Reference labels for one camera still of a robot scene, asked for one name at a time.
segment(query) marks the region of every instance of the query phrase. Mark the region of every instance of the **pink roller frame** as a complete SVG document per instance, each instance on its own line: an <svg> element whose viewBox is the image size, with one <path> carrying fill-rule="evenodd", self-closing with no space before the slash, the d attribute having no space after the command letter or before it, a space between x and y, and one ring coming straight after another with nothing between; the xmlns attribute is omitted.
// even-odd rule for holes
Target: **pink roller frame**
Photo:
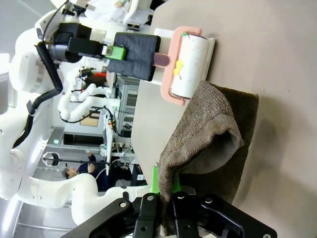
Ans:
<svg viewBox="0 0 317 238"><path fill-rule="evenodd" d="M160 93L165 100L181 106L185 105L185 100L180 97L173 96L170 92L170 88L174 79L174 69L176 67L176 61L178 59L181 46L182 34L184 32L194 35L201 35L202 29L197 27L181 26L174 31L168 50L169 65L165 67L162 85L160 88Z"/></svg>

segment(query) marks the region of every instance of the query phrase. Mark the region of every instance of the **red object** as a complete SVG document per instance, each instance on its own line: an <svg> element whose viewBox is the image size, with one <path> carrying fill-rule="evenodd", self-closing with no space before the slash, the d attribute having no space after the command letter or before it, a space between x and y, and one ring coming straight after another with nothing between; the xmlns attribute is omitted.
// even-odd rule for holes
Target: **red object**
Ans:
<svg viewBox="0 0 317 238"><path fill-rule="evenodd" d="M107 73L98 73L98 72L96 72L95 76L97 76L97 77L106 77Z"/></svg>

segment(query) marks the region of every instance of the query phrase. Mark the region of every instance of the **adhesive roller sheet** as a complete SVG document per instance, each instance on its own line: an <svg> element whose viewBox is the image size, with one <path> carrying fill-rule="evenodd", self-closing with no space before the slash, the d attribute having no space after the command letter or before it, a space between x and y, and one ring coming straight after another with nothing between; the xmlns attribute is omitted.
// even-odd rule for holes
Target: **adhesive roller sheet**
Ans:
<svg viewBox="0 0 317 238"><path fill-rule="evenodd" d="M182 98L191 98L202 80L209 41L201 36L184 35L179 52L171 92Z"/></svg>

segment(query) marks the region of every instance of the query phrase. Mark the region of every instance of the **screw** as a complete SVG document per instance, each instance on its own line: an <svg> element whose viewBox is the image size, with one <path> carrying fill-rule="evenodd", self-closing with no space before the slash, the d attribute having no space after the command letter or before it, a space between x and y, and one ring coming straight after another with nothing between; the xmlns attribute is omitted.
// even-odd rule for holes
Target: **screw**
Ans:
<svg viewBox="0 0 317 238"><path fill-rule="evenodd" d="M211 198L209 198L209 197L208 197L208 198L206 198L206 199L205 199L205 203L207 203L207 204L212 203L212 199L211 199Z"/></svg>

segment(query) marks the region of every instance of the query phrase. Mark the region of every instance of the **beige table surface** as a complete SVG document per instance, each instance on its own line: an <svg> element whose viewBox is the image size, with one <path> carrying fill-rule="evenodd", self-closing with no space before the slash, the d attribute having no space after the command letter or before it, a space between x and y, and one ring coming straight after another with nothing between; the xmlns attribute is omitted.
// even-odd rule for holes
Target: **beige table surface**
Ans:
<svg viewBox="0 0 317 238"><path fill-rule="evenodd" d="M152 32L182 25L217 39L209 81L260 95L234 204L279 238L316 238L317 1L170 0ZM148 181L183 111L141 82L132 144Z"/></svg>

